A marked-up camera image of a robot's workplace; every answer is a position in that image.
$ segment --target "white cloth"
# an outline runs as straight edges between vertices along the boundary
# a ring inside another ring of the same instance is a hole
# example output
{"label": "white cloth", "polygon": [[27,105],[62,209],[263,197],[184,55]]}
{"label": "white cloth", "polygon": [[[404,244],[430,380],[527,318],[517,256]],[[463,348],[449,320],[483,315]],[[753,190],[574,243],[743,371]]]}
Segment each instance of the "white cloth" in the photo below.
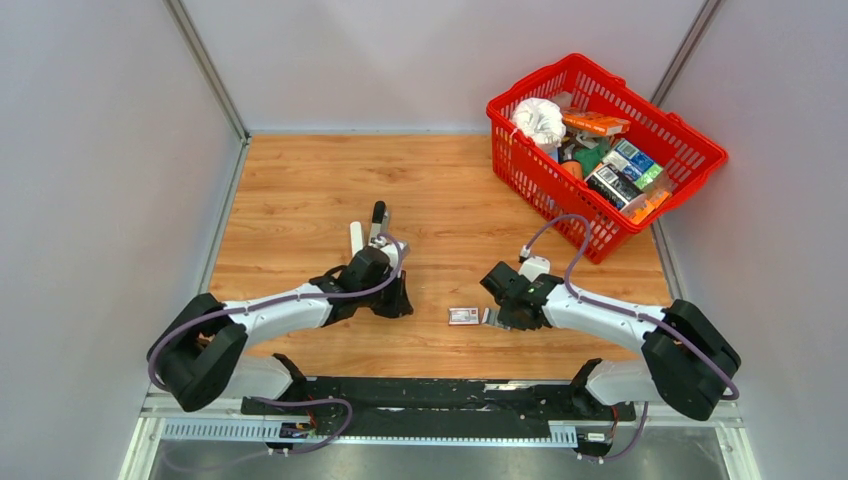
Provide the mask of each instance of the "white cloth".
{"label": "white cloth", "polygon": [[562,112],[544,98],[528,98],[515,107],[512,123],[545,152],[556,151],[565,136]]}

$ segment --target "wooden table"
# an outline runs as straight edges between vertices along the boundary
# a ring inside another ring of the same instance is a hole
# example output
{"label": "wooden table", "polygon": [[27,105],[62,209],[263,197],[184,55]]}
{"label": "wooden table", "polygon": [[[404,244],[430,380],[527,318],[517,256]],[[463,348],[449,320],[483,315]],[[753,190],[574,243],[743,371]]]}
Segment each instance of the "wooden table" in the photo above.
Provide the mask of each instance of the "wooden table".
{"label": "wooden table", "polygon": [[[390,232],[409,242],[415,314],[390,320],[360,311],[298,331],[251,353],[285,353],[307,375],[567,379],[590,358],[635,355],[575,331],[507,332],[448,326],[448,308],[494,306],[480,279],[500,260],[514,267],[544,220],[491,169],[487,136],[259,136],[253,139],[210,290],[221,300],[292,289],[350,259],[350,222],[367,227],[376,200]],[[560,273],[575,249],[549,231],[534,253]],[[667,304],[649,231],[603,264],[578,264],[574,281],[628,301]]]}

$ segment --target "orange box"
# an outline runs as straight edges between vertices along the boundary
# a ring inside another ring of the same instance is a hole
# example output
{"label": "orange box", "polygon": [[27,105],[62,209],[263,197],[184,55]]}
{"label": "orange box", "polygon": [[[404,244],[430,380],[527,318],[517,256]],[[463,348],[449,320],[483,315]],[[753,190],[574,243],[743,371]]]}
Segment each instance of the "orange box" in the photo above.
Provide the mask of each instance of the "orange box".
{"label": "orange box", "polygon": [[575,108],[562,113],[562,121],[569,127],[586,130],[602,137],[617,135],[630,130],[630,120],[611,117],[602,113],[581,112]]}

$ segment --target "red plastic shopping basket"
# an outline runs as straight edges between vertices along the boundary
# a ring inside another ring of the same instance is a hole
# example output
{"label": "red plastic shopping basket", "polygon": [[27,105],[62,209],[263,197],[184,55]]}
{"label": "red plastic shopping basket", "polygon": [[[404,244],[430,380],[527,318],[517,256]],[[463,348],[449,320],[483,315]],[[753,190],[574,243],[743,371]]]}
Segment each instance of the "red plastic shopping basket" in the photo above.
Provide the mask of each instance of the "red plastic shopping basket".
{"label": "red plastic shopping basket", "polygon": [[[622,135],[657,163],[672,181],[672,196],[642,223],[635,225],[586,183],[572,177],[556,161],[516,131],[509,120],[526,98],[573,94],[572,105],[630,119]],[[625,240],[647,228],[663,213],[685,202],[727,162],[727,152],[687,125],[679,116],[664,113],[627,88],[624,80],[580,54],[571,54],[544,67],[489,102],[492,119],[492,168],[543,217],[578,213],[591,224],[586,257],[600,263]],[[577,221],[556,226],[572,244],[583,242],[584,227]]]}

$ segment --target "gray wall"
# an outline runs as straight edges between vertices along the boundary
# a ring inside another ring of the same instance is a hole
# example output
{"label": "gray wall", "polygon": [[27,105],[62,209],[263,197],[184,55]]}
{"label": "gray wall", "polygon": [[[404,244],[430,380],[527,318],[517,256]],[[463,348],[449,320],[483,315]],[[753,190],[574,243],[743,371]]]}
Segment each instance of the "gray wall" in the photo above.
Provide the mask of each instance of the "gray wall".
{"label": "gray wall", "polygon": [[487,130],[582,52],[650,96],[702,0],[184,0],[252,130]]}
{"label": "gray wall", "polygon": [[848,6],[729,1],[665,108],[730,153],[664,222],[685,287],[742,356],[766,479],[844,478]]}
{"label": "gray wall", "polygon": [[0,477],[115,478],[238,154],[161,1],[0,6]]}

